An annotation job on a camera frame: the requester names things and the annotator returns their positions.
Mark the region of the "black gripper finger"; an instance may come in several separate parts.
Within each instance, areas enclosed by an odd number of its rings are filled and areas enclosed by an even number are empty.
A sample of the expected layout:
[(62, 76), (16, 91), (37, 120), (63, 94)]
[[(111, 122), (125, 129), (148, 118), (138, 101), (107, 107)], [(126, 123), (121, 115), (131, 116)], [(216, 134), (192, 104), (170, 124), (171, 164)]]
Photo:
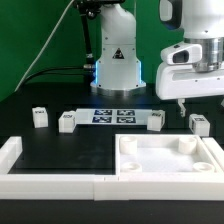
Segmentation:
[(186, 108), (184, 106), (185, 99), (178, 99), (178, 105), (180, 107), (180, 115), (181, 117), (185, 117)]

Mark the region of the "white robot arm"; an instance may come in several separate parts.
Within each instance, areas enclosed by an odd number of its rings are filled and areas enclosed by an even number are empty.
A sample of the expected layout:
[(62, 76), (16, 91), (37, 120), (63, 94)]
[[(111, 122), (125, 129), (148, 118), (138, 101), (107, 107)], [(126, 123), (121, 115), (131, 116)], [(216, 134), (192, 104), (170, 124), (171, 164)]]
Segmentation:
[(101, 56), (95, 63), (91, 89), (105, 95), (128, 95), (146, 87), (141, 48), (146, 57), (160, 58), (155, 91), (162, 100), (224, 95), (224, 0), (159, 0), (158, 16), (169, 30), (182, 30), (182, 41), (162, 47), (166, 34), (149, 25), (147, 36), (136, 31), (135, 17), (115, 2), (102, 1)]

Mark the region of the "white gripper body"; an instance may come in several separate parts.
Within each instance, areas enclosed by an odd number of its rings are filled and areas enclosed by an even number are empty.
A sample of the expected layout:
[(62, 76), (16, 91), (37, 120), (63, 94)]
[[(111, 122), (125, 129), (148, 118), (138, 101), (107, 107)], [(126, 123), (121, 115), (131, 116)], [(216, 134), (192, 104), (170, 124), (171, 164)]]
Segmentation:
[(224, 95), (224, 63), (220, 69), (205, 73), (195, 72), (191, 65), (161, 63), (156, 94), (162, 100)]

